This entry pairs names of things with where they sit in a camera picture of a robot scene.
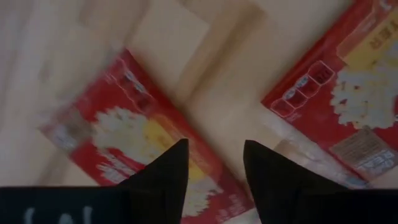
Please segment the red popcorn bag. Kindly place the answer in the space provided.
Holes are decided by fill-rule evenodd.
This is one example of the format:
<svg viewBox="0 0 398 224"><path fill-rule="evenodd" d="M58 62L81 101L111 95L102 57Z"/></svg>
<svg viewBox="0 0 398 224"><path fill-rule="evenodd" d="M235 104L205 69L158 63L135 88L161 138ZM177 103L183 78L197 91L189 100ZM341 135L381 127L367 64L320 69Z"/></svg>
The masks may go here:
<svg viewBox="0 0 398 224"><path fill-rule="evenodd" d="M262 104L302 166L398 188L398 0L355 0Z"/></svg>
<svg viewBox="0 0 398 224"><path fill-rule="evenodd" d="M126 180L177 141L188 139L182 224L222 224L254 206L210 145L128 50L117 54L41 131L100 185Z"/></svg>

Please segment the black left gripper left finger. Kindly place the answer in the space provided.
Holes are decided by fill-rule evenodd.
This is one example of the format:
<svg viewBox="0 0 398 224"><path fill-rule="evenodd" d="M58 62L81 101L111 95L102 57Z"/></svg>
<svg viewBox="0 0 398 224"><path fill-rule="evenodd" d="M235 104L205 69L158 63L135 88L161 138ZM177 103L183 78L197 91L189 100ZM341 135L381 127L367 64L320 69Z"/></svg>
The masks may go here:
<svg viewBox="0 0 398 224"><path fill-rule="evenodd" d="M180 224L188 139L107 187L0 187L0 224Z"/></svg>

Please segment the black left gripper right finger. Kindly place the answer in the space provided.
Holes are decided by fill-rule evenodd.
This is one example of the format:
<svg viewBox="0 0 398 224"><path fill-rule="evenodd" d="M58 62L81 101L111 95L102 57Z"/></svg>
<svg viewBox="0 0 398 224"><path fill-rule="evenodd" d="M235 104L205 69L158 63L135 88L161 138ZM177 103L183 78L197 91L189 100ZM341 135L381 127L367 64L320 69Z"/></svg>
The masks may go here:
<svg viewBox="0 0 398 224"><path fill-rule="evenodd" d="M243 161L262 224L398 224L398 189L349 189L253 140Z"/></svg>

